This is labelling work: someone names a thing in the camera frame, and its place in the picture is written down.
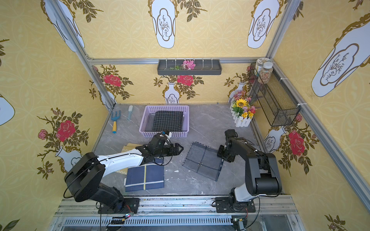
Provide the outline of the purple perforated plastic basket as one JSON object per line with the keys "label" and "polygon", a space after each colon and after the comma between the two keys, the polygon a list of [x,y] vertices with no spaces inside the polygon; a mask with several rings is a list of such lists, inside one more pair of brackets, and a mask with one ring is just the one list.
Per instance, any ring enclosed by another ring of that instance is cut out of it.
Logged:
{"label": "purple perforated plastic basket", "polygon": [[148,105],[145,107],[143,118],[141,120],[139,131],[144,137],[153,137],[159,131],[144,131],[146,126],[146,117],[149,114],[155,114],[157,111],[181,111],[183,112],[182,131],[171,132],[173,137],[185,138],[189,132],[189,106],[187,105]]}

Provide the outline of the grey wall shelf tray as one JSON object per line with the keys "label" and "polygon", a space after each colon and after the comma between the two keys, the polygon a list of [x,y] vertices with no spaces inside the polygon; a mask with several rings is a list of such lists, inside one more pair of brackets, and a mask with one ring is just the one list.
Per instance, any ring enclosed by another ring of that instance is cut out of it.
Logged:
{"label": "grey wall shelf tray", "polygon": [[158,75],[221,75],[219,59],[161,59],[157,66]]}

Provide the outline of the tan zigzag pillowcase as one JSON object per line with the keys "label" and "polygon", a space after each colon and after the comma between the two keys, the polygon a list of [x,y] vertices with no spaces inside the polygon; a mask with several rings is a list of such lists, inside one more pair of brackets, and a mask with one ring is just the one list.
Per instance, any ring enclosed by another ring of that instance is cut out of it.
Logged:
{"label": "tan zigzag pillowcase", "polygon": [[139,146],[142,146],[141,144],[134,144],[134,143],[128,143],[126,146],[124,146],[121,150],[122,153],[124,152],[129,152],[133,149],[135,149],[136,147],[139,147]]}

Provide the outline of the pink artificial flower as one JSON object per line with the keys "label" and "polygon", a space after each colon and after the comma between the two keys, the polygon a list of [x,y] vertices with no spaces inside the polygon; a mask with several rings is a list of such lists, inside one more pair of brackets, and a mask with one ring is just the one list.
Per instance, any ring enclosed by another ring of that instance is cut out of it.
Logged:
{"label": "pink artificial flower", "polygon": [[194,60],[185,60],[181,66],[183,70],[194,70],[196,64]]}

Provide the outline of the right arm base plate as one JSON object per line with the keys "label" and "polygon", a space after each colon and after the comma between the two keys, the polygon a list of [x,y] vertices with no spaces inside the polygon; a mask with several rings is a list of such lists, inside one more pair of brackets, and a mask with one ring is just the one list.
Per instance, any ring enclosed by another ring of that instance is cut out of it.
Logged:
{"label": "right arm base plate", "polygon": [[234,197],[217,197],[211,204],[216,208],[217,213],[246,213],[256,212],[253,201],[238,202]]}

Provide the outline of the glass jar white lid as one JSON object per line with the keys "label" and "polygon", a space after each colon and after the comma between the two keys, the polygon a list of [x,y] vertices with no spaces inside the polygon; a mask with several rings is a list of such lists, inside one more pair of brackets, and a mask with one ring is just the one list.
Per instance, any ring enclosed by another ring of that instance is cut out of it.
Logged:
{"label": "glass jar white lid", "polygon": [[263,68],[264,63],[266,62],[271,62],[271,59],[266,58],[266,57],[257,59],[255,63],[255,70],[254,70],[255,75],[259,74],[260,70]]}

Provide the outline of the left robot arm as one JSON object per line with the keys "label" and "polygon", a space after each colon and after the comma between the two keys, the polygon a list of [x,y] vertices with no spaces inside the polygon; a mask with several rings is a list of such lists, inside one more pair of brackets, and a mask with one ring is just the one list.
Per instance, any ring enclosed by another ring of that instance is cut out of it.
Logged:
{"label": "left robot arm", "polygon": [[178,143],[171,143],[171,132],[157,133],[149,144],[107,156],[93,152],[85,154],[66,174],[66,190],[76,202],[93,200],[115,213],[138,208],[138,199],[128,202],[115,187],[101,182],[102,178],[118,170],[154,163],[156,158],[178,156],[184,150]]}

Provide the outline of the glass jar with beans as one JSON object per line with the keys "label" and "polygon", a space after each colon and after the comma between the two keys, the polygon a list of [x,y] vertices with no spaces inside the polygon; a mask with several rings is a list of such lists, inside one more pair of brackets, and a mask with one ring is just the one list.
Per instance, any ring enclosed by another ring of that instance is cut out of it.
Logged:
{"label": "glass jar with beans", "polygon": [[265,62],[262,69],[259,72],[258,82],[261,84],[267,84],[271,78],[273,72],[273,63]]}

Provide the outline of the blue yellow garden fork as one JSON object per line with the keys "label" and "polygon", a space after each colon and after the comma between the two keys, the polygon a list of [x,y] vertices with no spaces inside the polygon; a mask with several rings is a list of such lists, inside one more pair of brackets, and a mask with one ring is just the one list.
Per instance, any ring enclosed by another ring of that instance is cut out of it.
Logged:
{"label": "blue yellow garden fork", "polygon": [[111,120],[113,121],[112,133],[117,133],[117,121],[120,119],[121,111],[112,112]]}

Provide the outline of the navy blue striped pillowcase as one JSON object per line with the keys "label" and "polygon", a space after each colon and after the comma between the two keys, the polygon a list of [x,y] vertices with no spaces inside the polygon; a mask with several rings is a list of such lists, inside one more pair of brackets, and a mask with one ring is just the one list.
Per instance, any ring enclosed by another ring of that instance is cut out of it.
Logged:
{"label": "navy blue striped pillowcase", "polygon": [[164,188],[164,166],[146,164],[127,171],[125,191],[135,192]]}

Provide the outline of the white picket flower planter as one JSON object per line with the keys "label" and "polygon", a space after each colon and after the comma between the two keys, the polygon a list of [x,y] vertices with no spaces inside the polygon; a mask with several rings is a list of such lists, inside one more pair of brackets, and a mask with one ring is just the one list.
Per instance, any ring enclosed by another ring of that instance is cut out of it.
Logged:
{"label": "white picket flower planter", "polygon": [[248,127],[256,113],[256,107],[251,105],[251,97],[244,90],[234,94],[230,110],[236,127]]}

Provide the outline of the plain grey pillowcase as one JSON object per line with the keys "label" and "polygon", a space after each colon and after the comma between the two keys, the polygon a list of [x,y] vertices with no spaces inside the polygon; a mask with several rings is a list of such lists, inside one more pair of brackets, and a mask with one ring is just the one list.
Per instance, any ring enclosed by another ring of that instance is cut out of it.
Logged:
{"label": "plain grey pillowcase", "polygon": [[149,114],[146,117],[146,126],[144,131],[153,131],[155,114]]}

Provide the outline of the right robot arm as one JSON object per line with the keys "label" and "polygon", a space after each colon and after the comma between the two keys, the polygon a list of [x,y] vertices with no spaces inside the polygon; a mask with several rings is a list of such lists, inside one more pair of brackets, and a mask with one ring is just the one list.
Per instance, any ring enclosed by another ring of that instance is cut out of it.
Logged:
{"label": "right robot arm", "polygon": [[240,156],[245,162],[244,183],[229,194],[228,206],[233,210],[245,207],[257,197],[281,194],[282,183],[275,155],[257,150],[234,129],[225,131],[225,145],[219,147],[217,156],[228,163]]}

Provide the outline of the light blue brush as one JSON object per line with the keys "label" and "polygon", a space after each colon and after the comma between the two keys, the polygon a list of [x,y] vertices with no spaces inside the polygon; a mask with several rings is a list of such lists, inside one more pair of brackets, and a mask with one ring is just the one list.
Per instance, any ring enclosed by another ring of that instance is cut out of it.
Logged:
{"label": "light blue brush", "polygon": [[134,106],[133,105],[130,105],[129,108],[128,108],[127,121],[130,121],[131,120],[133,109],[134,109]]}

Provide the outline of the black white grid pillowcase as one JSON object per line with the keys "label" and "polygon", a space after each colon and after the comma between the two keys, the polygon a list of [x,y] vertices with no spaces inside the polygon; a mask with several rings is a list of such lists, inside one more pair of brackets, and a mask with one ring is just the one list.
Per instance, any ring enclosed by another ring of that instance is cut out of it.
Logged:
{"label": "black white grid pillowcase", "polygon": [[183,112],[157,111],[154,115],[153,131],[179,132],[183,127]]}

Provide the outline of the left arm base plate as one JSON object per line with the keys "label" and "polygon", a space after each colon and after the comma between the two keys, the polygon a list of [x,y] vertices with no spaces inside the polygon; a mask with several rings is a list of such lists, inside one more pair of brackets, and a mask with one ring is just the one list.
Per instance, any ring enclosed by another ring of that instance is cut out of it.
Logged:
{"label": "left arm base plate", "polygon": [[123,201],[119,201],[114,208],[110,208],[106,205],[98,207],[99,214],[128,214],[134,213],[137,214],[139,209],[140,199],[137,197],[134,198],[124,198]]}

